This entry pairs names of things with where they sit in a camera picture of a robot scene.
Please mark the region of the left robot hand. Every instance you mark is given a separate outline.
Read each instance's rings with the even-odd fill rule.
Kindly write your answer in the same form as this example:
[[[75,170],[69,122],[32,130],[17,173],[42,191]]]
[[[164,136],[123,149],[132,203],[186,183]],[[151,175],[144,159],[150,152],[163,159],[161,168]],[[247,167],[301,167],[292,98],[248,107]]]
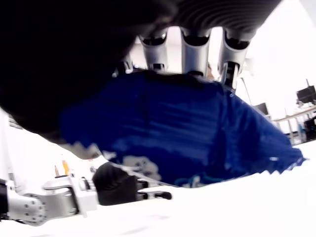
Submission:
[[[92,177],[98,202],[102,206],[111,206],[162,198],[172,199],[172,194],[166,191],[146,192],[146,188],[154,186],[148,180],[129,175],[122,169],[107,162],[98,167]]]

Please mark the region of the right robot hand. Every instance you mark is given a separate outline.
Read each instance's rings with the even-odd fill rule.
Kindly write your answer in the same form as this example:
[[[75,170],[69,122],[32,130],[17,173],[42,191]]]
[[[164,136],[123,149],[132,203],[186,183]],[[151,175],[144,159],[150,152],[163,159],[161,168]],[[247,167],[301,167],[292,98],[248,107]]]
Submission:
[[[58,115],[97,92],[138,36],[178,26],[193,34],[222,27],[249,41],[277,0],[3,0],[0,107],[24,129],[81,159],[95,149],[68,144]]]

